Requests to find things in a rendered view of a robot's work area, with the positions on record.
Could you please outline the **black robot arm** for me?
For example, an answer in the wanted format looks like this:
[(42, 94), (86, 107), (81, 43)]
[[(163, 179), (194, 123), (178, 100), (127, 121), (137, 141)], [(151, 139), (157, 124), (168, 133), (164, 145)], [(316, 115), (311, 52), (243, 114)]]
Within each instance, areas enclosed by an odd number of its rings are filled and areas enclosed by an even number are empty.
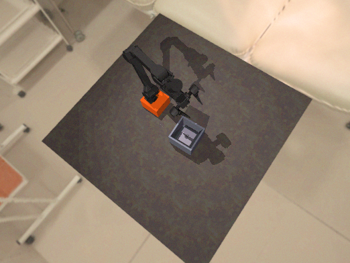
[[(151, 73), (152, 79), (160, 88), (169, 96), (182, 89), (182, 81), (174, 78), (172, 72), (164, 68), (162, 65), (155, 64), (147, 55), (145, 55), (139, 46), (130, 46), (123, 51), (124, 59), (133, 65), (137, 75), (143, 83), (143, 92), (145, 100), (152, 104), (157, 99), (159, 89), (151, 83), (143, 66)], [(142, 66), (143, 65), (143, 66)], [(175, 102), (181, 107), (185, 108), (189, 103), (191, 96), (185, 92), (179, 92), (178, 97), (174, 97)]]

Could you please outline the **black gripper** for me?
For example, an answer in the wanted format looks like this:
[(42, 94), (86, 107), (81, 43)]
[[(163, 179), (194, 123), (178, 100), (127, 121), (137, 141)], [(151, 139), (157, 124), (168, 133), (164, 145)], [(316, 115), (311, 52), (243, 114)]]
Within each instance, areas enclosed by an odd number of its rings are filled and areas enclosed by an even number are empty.
[[(191, 96), (191, 94), (193, 94), (195, 96), (195, 98), (199, 101), (199, 103), (202, 104), (201, 100), (199, 99), (199, 96), (198, 96), (198, 90), (199, 88), (196, 86), (196, 85), (192, 85), (189, 89), (189, 92), (188, 94)], [(178, 91), (178, 92), (175, 92), (173, 93), (171, 96), (171, 98), (174, 99), (174, 97), (178, 97), (179, 96), (179, 92), (182, 92), (181, 90)], [(183, 92), (182, 92), (183, 93)], [(179, 116), (179, 115), (182, 115), (182, 116), (185, 116), (185, 117), (188, 117), (190, 118), (187, 114), (185, 114), (184, 112), (182, 112), (181, 110), (179, 110), (180, 106), (177, 105), (176, 107), (173, 106), (173, 108), (171, 108), (170, 110), (170, 115), (173, 116), (173, 117), (176, 117), (176, 116)]]

